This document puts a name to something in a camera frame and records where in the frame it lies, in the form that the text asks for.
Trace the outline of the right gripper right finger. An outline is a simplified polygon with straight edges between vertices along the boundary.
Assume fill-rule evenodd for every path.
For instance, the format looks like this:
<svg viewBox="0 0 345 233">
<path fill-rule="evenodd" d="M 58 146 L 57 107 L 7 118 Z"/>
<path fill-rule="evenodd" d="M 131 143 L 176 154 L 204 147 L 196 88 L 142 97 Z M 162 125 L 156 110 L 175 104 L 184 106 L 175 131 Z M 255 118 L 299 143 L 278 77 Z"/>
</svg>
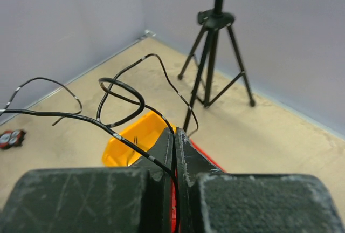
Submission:
<svg viewBox="0 0 345 233">
<path fill-rule="evenodd" d="M 308 174 L 231 174 L 176 132 L 181 232 L 344 232 L 326 186 Z"/>
</svg>

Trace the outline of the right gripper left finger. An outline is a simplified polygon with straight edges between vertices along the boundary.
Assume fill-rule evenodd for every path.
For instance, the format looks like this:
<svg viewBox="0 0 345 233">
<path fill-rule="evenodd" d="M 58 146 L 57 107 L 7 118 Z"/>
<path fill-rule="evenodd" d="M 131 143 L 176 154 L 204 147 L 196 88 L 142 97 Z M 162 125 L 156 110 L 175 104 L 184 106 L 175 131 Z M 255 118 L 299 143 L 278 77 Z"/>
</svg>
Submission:
<svg viewBox="0 0 345 233">
<path fill-rule="evenodd" d="M 144 157 L 129 167 L 29 170 L 1 211 L 1 232 L 173 232 L 171 188 Z"/>
</svg>

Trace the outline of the red plastic bin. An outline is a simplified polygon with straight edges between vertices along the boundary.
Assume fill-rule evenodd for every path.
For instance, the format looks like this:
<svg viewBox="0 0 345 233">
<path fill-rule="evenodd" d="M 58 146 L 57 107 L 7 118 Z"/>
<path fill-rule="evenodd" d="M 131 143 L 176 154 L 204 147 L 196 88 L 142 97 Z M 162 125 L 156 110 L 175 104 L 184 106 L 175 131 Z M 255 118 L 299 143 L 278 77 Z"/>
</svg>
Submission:
<svg viewBox="0 0 345 233">
<path fill-rule="evenodd" d="M 191 141 L 184 132 L 176 136 L 175 171 L 178 182 L 180 209 L 179 232 L 205 232 L 201 211 L 198 174 L 223 173 L 207 153 Z"/>
</svg>

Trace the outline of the yellow plastic bin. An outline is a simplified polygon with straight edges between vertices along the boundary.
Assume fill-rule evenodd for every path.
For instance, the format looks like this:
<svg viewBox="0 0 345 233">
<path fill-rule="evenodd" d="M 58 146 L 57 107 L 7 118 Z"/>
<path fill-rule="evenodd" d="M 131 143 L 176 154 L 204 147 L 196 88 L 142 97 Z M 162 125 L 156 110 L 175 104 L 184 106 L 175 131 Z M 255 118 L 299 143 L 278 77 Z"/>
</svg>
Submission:
<svg viewBox="0 0 345 233">
<path fill-rule="evenodd" d="M 168 128 L 166 122 L 158 114 L 150 111 L 125 128 L 120 135 L 147 152 L 166 128 Z M 128 167 L 140 157 L 141 154 L 111 138 L 103 153 L 102 163 L 106 167 Z"/>
</svg>

